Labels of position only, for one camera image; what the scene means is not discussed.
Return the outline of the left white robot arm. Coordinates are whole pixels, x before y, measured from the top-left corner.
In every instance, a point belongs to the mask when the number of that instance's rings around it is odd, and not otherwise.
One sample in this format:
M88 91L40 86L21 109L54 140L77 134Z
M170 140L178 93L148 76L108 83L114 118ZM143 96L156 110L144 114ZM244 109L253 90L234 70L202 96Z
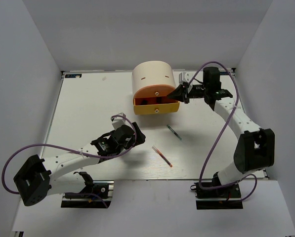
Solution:
M58 178L77 169L120 157L145 142L137 123L112 121L114 130L101 135L80 150L64 148L55 158L29 157L13 180L25 206L39 203L55 190Z

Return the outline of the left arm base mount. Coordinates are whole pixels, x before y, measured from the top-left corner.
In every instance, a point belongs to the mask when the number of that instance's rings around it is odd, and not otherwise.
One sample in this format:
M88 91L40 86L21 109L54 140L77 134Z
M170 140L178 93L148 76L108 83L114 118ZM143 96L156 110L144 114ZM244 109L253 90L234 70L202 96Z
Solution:
M113 197L114 181L94 181L79 193L65 193L61 208L106 209Z

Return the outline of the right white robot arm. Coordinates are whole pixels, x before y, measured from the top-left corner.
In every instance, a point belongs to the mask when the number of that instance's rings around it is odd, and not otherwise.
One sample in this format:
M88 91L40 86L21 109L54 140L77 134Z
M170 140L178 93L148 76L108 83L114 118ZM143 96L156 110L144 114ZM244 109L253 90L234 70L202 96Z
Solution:
M217 139L222 137L227 127L235 134L238 143L233 161L214 174L211 186L199 186L202 190L213 190L216 196L223 197L229 193L230 186L274 164L275 134L271 129L263 129L254 123L238 105L239 96L233 96L221 87L220 71L217 67L205 67L201 83L193 84L194 80L195 77L180 73L179 86L168 98L185 104L189 103L190 99L204 99L225 121Z

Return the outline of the orange drawer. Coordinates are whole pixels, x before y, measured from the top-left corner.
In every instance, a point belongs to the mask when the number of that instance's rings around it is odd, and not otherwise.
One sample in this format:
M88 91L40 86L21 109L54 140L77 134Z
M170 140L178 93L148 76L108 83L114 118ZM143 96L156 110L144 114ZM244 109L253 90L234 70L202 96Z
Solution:
M133 100L164 97L175 90L174 86L167 84L155 84L145 86L134 93Z

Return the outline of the cream round drawer box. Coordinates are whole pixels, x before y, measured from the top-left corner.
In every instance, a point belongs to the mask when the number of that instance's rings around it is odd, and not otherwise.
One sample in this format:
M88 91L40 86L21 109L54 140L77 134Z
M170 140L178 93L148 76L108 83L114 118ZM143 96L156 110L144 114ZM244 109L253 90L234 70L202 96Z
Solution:
M133 95L139 89L155 84L167 84L176 88L173 71L168 63L148 61L137 65L132 71Z

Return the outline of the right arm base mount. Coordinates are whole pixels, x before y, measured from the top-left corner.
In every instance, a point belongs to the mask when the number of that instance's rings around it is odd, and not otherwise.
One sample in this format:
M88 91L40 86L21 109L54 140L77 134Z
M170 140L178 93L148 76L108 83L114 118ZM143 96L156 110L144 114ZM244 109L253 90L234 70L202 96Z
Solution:
M196 182L190 186L190 190L196 194L197 210L243 209L242 196L238 184L223 189L204 190Z

